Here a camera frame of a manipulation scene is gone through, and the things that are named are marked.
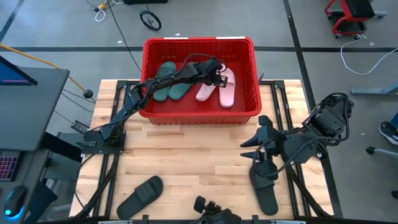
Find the butcher block tabletop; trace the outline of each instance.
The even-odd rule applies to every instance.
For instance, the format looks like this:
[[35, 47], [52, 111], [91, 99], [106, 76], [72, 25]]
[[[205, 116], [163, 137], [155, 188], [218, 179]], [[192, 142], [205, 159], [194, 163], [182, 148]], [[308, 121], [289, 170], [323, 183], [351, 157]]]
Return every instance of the butcher block tabletop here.
[[[117, 80], [102, 80], [91, 127], [109, 122]], [[284, 80], [290, 114], [294, 126], [308, 116], [300, 80]], [[277, 119], [269, 85], [260, 85], [262, 111], [277, 128]], [[282, 97], [279, 90], [280, 108]], [[287, 129], [284, 111], [281, 110], [284, 128]], [[125, 123], [126, 143], [120, 155], [116, 185], [114, 189], [111, 218], [119, 219], [117, 207], [130, 196], [134, 189], [153, 175], [158, 175], [163, 183], [162, 195], [132, 219], [142, 219], [148, 215], [151, 220], [193, 220], [200, 214], [193, 210], [197, 196], [214, 201], [223, 208], [229, 208], [242, 219], [293, 218], [289, 188], [285, 171], [275, 181], [274, 191], [279, 211], [274, 216], [263, 214], [249, 180], [251, 159], [240, 153], [251, 152], [256, 148], [242, 149], [241, 143], [253, 137], [259, 127], [257, 117], [242, 125], [153, 125], [139, 113], [132, 115]], [[76, 193], [86, 204], [98, 185], [103, 155], [93, 156], [81, 168]], [[277, 167], [282, 159], [275, 157]], [[305, 185], [322, 208], [332, 214], [330, 197], [326, 187], [321, 162], [313, 157], [302, 164]], [[300, 214], [304, 215], [303, 203], [296, 189]], [[99, 215], [104, 214], [108, 188], [101, 200]], [[73, 199], [70, 216], [76, 215], [81, 205]]]

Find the red basket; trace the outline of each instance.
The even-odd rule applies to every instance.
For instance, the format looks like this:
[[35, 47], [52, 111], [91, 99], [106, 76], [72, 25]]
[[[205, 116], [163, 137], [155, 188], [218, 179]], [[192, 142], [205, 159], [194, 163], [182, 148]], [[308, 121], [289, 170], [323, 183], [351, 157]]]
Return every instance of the red basket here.
[[[247, 37], [151, 38], [144, 44], [141, 81], [154, 78], [159, 67], [173, 61], [180, 69], [184, 59], [194, 53], [215, 56], [225, 61], [235, 75], [235, 99], [232, 108], [220, 106], [218, 89], [204, 102], [196, 100], [201, 84], [193, 86], [178, 101], [150, 100], [141, 116], [152, 124], [243, 124], [261, 110], [254, 46]], [[203, 56], [188, 62], [205, 61]]]

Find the computer monitor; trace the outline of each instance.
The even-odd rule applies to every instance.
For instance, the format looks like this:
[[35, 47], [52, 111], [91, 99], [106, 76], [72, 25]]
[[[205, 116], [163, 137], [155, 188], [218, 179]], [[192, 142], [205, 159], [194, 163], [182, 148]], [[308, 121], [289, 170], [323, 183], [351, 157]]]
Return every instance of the computer monitor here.
[[37, 81], [0, 56], [0, 85], [37, 85]]

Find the computer mouse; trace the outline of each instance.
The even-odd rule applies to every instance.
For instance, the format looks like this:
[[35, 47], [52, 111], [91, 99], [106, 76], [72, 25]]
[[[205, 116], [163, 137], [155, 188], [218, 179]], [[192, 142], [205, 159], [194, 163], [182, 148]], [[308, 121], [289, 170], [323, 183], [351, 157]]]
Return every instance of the computer mouse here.
[[4, 214], [7, 217], [11, 218], [19, 214], [24, 205], [26, 190], [26, 187], [20, 185], [9, 192], [4, 203]]

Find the gray floor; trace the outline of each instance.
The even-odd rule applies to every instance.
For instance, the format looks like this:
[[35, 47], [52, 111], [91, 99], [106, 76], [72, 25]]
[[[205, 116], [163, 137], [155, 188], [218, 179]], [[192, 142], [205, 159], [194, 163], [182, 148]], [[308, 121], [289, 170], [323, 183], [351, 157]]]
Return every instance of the gray floor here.
[[[91, 0], [98, 4], [100, 0]], [[331, 33], [330, 21], [324, 15], [327, 0], [290, 0], [298, 37], [302, 47], [341, 47], [352, 37], [339, 40]], [[0, 1], [0, 29], [11, 15], [17, 0]], [[367, 23], [367, 39], [350, 47], [398, 47], [398, 1], [375, 0], [375, 9], [388, 10], [383, 20]], [[144, 5], [135, 5], [145, 9]], [[151, 4], [151, 11], [162, 20], [163, 28], [153, 32], [139, 20], [139, 10], [131, 6], [113, 7], [129, 46], [140, 47], [149, 37], [241, 36], [245, 35], [260, 47], [293, 47], [289, 23], [281, 0], [170, 0], [167, 4]], [[123, 47], [110, 11], [103, 22], [94, 20], [95, 12], [84, 0], [25, 0], [2, 44], [13, 47]], [[127, 52], [31, 52], [71, 71], [83, 86], [95, 94], [103, 78], [139, 78]], [[141, 52], [133, 52], [141, 64]], [[0, 52], [12, 63], [22, 66], [46, 67], [19, 55]], [[359, 72], [369, 70], [384, 54], [345, 54], [350, 67]], [[316, 101], [336, 91], [349, 93], [353, 86], [388, 86], [396, 82], [398, 54], [386, 58], [372, 74], [360, 77], [347, 71], [338, 53], [304, 53], [308, 76]], [[256, 52], [258, 74], [266, 79], [301, 79], [295, 52]], [[80, 94], [72, 83], [67, 90]], [[398, 161], [383, 155], [365, 153], [368, 146], [398, 151], [378, 131], [379, 124], [397, 111], [395, 98], [352, 96], [356, 104], [350, 119], [351, 137], [338, 147], [329, 148], [336, 187], [345, 218], [398, 222], [398, 200], [390, 195], [398, 190]], [[76, 99], [85, 107], [93, 105]], [[57, 109], [70, 120], [89, 124], [91, 114], [61, 97]], [[70, 123], [54, 114], [48, 131], [73, 132]], [[72, 199], [71, 187], [58, 204]]]

